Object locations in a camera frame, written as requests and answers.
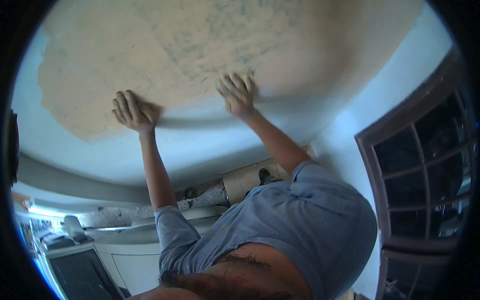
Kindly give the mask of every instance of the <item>man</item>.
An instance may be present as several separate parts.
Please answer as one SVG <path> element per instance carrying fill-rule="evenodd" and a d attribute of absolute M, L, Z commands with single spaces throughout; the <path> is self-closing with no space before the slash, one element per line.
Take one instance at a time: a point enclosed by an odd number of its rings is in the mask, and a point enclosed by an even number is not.
<path fill-rule="evenodd" d="M 223 75 L 226 109 L 254 130 L 293 178 L 251 190 L 200 237 L 179 212 L 158 153 L 159 109 L 118 92 L 112 111 L 139 133 L 160 239 L 160 285 L 132 297 L 153 300 L 334 299 L 362 272 L 375 244 L 369 203 L 312 161 L 253 107 L 251 77 Z"/>

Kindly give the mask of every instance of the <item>blue t-shirt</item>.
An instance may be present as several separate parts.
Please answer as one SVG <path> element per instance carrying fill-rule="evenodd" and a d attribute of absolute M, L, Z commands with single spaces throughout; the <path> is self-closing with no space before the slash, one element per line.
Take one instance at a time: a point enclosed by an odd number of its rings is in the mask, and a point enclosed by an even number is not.
<path fill-rule="evenodd" d="M 155 223 L 160 272 L 199 273 L 245 243 L 263 243 L 291 260 L 313 299 L 334 299 L 346 292 L 367 263 L 377 236 L 367 200 L 314 161 L 301 163 L 292 183 L 251 190 L 202 237 L 173 206 L 157 209 Z"/>

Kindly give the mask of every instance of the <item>forearm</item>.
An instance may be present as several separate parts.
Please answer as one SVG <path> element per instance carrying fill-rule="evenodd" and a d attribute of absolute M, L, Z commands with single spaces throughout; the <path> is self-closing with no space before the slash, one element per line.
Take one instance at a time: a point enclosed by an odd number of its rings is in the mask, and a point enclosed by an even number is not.
<path fill-rule="evenodd" d="M 153 209 L 156 210 L 168 205 L 178 208 L 170 179 L 158 153 L 155 134 L 140 135 L 140 145 L 142 147 L 148 194 Z"/>
<path fill-rule="evenodd" d="M 293 174 L 300 163 L 310 160 L 300 147 L 257 110 L 254 110 L 252 115 L 244 121 L 257 133 L 272 157 L 289 175 Z"/>

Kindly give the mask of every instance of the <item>shoe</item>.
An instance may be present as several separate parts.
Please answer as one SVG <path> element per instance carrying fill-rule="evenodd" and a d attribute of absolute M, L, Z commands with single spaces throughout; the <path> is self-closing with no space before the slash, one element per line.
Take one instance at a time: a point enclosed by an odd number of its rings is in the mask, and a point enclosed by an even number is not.
<path fill-rule="evenodd" d="M 258 178 L 260 179 L 260 185 L 263 185 L 265 183 L 265 179 L 270 176 L 270 172 L 265 169 L 261 168 L 260 171 L 258 171 Z"/>

